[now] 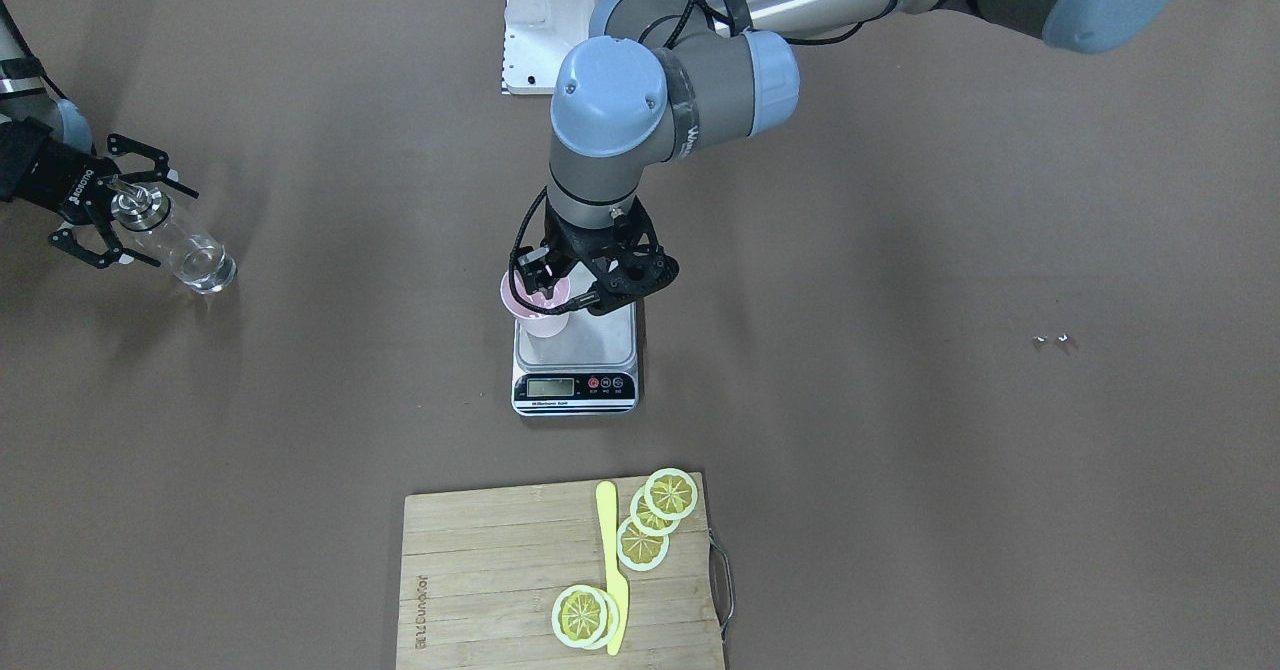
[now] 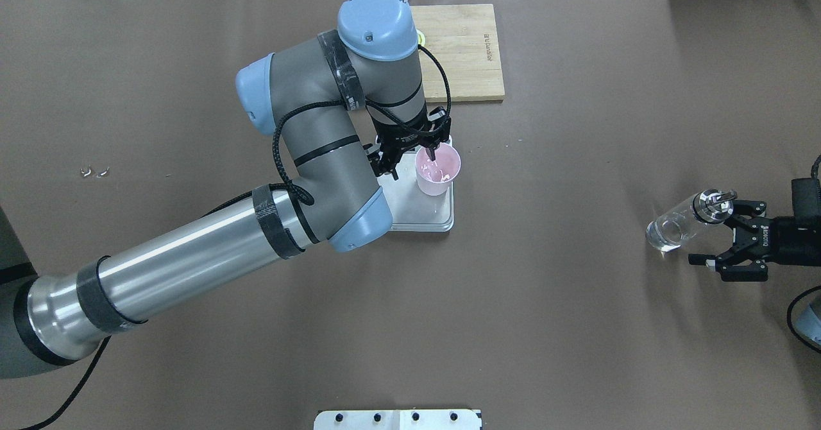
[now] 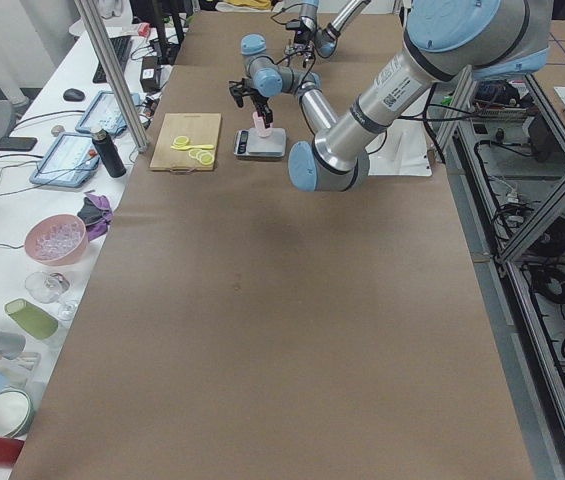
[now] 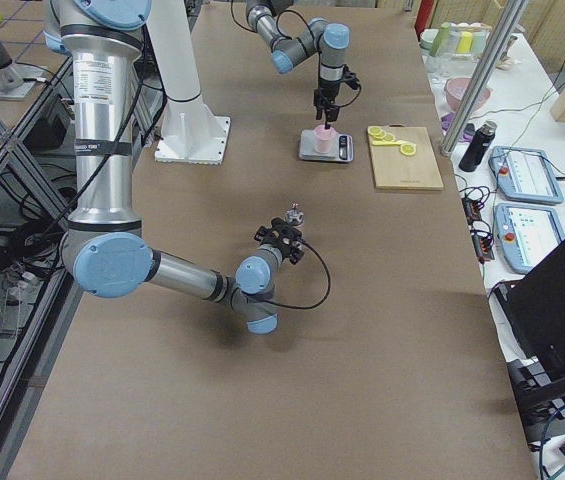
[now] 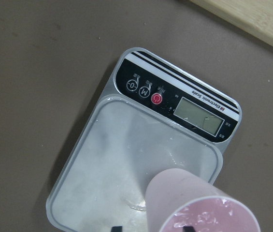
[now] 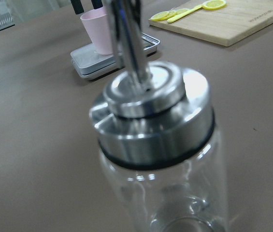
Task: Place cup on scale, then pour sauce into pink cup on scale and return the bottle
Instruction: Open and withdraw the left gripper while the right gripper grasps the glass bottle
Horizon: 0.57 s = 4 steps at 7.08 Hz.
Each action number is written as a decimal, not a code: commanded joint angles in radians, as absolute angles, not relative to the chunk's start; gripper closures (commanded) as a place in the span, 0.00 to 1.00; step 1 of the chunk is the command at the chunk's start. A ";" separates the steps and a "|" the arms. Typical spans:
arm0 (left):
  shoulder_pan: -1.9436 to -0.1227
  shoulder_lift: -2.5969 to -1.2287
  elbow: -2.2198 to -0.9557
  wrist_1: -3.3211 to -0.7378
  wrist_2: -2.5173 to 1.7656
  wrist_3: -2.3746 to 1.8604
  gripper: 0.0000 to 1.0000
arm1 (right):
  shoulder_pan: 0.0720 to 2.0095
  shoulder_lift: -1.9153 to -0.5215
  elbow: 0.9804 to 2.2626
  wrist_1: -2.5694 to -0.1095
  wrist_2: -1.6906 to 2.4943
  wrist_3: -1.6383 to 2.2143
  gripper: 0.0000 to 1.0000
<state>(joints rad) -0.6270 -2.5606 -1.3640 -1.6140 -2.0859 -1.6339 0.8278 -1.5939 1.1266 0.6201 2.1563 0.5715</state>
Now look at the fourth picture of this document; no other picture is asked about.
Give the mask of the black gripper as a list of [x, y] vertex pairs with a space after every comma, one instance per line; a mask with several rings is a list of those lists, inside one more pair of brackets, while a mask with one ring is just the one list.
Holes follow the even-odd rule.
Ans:
[[261, 245], [271, 245], [282, 255], [282, 259], [299, 262], [304, 256], [302, 232], [286, 220], [275, 217], [271, 225], [261, 225], [255, 233], [255, 240]]
[[[338, 104], [341, 85], [345, 84], [356, 92], [355, 97], [347, 103]], [[318, 85], [314, 90], [313, 104], [316, 110], [316, 119], [321, 120], [323, 108], [325, 108], [325, 129], [328, 130], [337, 121], [339, 107], [346, 107], [353, 103], [361, 93], [361, 82], [357, 74], [347, 64], [340, 67], [327, 67], [320, 65], [318, 73]]]

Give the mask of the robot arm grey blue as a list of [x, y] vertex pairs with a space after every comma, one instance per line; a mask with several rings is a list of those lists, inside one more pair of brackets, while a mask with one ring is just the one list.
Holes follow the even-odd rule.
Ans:
[[133, 124], [142, 81], [137, 61], [153, 56], [165, 86], [163, 146], [186, 161], [220, 163], [230, 121], [200, 96], [185, 5], [180, 1], [48, 1], [49, 48], [66, 53], [74, 76], [77, 194], [64, 218], [60, 254], [86, 292], [123, 297], [152, 283], [223, 304], [254, 334], [278, 323], [274, 278], [295, 247], [261, 244], [234, 276], [150, 247], [132, 202]]
[[318, 82], [313, 94], [316, 118], [329, 129], [344, 107], [337, 102], [342, 85], [360, 93], [362, 85], [357, 74], [346, 64], [350, 30], [345, 24], [316, 17], [305, 23], [305, 29], [292, 37], [279, 25], [284, 13], [290, 11], [291, 1], [248, 1], [245, 7], [247, 28], [258, 34], [270, 49], [270, 58], [280, 74], [317, 56]]

